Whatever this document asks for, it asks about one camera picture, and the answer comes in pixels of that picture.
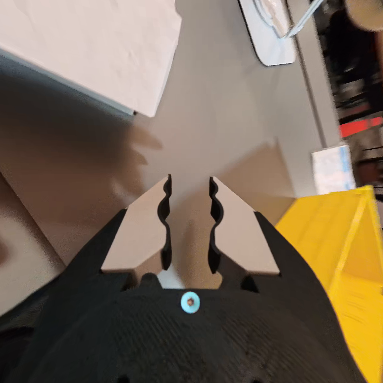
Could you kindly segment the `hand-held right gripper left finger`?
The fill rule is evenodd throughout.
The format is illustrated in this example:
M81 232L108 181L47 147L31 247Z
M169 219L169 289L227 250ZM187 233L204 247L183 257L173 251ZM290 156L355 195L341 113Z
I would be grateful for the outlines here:
M131 203L101 266L103 273L130 273L141 280L146 273L168 270L172 244L170 214L172 177L167 175Z

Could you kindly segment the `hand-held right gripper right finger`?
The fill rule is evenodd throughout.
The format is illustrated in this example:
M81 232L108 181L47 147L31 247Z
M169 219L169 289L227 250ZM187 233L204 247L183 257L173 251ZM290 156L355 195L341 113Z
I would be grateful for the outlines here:
M214 220L208 248L212 274L237 280L279 275L255 210L215 176L209 179L209 196Z

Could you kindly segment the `yellow plastic bin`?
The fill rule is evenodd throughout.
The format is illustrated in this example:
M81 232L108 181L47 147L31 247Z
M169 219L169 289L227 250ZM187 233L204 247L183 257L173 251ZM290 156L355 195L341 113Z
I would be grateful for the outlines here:
M296 199L276 229L325 289L367 382L382 382L383 247L373 187Z

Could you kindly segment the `white cardboard mailer box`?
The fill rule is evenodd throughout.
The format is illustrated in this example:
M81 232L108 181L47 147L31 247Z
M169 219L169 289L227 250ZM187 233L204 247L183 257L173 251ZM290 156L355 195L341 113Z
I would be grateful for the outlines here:
M165 90L181 25L175 1L0 1L1 55L149 118Z

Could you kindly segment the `white document stand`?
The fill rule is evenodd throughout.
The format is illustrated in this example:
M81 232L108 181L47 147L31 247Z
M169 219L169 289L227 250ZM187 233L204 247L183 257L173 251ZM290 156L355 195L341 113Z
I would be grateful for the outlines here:
M293 37L323 3L312 1L299 21L288 21L287 5L282 0L238 1L247 31L259 61L264 66L292 64L296 59Z

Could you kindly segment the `grey desk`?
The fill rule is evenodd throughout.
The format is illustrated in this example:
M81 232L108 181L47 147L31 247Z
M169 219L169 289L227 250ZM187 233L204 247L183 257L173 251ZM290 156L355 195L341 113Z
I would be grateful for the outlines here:
M183 22L155 117L123 115L49 84L1 71L1 173L63 260L168 174L170 288L217 288L208 267L209 178L276 224L315 195L311 153L339 141L313 21L296 61L260 63L237 1L176 1Z

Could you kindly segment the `red object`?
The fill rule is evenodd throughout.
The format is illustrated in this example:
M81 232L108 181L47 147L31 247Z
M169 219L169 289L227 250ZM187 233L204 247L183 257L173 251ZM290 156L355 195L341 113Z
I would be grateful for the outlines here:
M339 132L342 138L350 137L354 134L366 131L372 127L381 126L382 117L367 118L358 121L348 122L339 126Z

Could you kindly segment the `blue white printed leaflet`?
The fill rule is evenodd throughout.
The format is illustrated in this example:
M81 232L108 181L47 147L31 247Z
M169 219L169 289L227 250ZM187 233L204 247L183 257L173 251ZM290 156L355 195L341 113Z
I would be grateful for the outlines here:
M348 191L356 188L349 145L341 142L311 153L316 193Z

